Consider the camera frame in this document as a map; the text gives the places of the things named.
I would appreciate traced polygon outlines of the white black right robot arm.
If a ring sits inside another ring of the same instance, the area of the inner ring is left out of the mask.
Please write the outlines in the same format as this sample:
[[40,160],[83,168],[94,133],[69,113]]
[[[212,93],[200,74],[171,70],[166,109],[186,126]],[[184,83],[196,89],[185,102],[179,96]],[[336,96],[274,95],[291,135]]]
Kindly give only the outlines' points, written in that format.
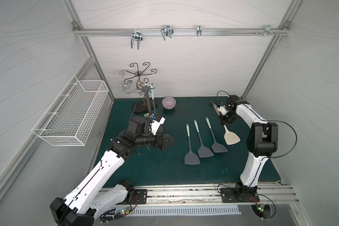
[[216,106],[223,125],[242,118],[250,128],[246,140],[248,159],[234,194],[238,197],[254,194],[266,161],[277,151],[278,125],[260,117],[247,101],[236,95],[229,95],[225,104],[217,103]]

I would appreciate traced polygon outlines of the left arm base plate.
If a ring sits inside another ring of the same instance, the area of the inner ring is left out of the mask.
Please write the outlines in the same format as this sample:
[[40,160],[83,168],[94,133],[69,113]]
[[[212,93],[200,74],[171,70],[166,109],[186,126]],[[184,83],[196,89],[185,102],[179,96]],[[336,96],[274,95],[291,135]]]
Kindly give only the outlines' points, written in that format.
[[147,203],[147,189],[134,189],[129,192],[126,201],[132,205]]

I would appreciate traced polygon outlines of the grey utensil rack stand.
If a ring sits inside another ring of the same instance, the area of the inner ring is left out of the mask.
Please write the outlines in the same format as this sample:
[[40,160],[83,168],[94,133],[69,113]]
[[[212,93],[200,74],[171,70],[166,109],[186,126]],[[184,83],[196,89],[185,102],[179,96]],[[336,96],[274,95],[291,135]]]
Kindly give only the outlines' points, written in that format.
[[156,104],[155,104],[155,101],[151,99],[149,90],[150,90],[150,85],[146,83],[145,85],[140,87],[139,93],[140,94],[143,93],[145,95],[148,112],[153,115],[153,114],[156,114]]

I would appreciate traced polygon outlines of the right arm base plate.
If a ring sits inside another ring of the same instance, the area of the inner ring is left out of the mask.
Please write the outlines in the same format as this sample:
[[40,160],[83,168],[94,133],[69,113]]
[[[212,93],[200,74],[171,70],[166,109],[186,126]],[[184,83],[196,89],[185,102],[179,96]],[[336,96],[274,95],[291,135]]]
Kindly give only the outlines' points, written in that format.
[[224,187],[219,189],[220,197],[223,203],[238,203],[238,202],[259,202],[260,198],[257,195],[257,187],[244,188],[229,188]]

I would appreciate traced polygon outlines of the grey cream handled spoon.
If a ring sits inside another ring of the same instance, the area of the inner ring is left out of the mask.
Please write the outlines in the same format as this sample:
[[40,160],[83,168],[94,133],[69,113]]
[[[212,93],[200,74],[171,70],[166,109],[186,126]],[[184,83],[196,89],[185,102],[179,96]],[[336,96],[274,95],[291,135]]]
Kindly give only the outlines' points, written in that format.
[[[215,109],[215,112],[217,113],[218,117],[221,119],[222,114],[219,112],[216,104],[212,104],[213,108]],[[234,132],[230,132],[226,125],[223,125],[225,128],[225,134],[224,134],[224,140],[226,142],[227,145],[234,145],[237,144],[241,141],[241,139],[234,133]]]

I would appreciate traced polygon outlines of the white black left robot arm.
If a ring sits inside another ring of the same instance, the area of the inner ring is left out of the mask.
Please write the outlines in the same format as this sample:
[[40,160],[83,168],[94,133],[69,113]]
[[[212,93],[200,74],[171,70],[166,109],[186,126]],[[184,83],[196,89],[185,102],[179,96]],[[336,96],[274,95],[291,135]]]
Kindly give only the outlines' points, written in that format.
[[149,119],[133,117],[128,128],[111,140],[101,160],[85,179],[65,198],[56,198],[50,210],[59,226],[91,226],[96,219],[101,222],[122,218],[129,212],[110,215],[111,208],[119,203],[130,203],[134,186],[121,181],[110,191],[99,195],[110,177],[125,163],[138,147],[165,150],[174,138],[160,131],[165,118],[153,115]]

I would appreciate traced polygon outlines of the mint grey pointed spatula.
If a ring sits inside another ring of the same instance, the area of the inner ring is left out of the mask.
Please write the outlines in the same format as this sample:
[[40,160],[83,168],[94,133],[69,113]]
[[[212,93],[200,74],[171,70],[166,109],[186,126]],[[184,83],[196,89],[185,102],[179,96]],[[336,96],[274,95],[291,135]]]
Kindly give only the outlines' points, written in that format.
[[150,94],[150,97],[151,97],[152,100],[154,100],[154,92],[153,92],[153,90],[154,90],[154,87],[153,87],[153,85],[151,84],[151,85],[150,85],[149,94]]

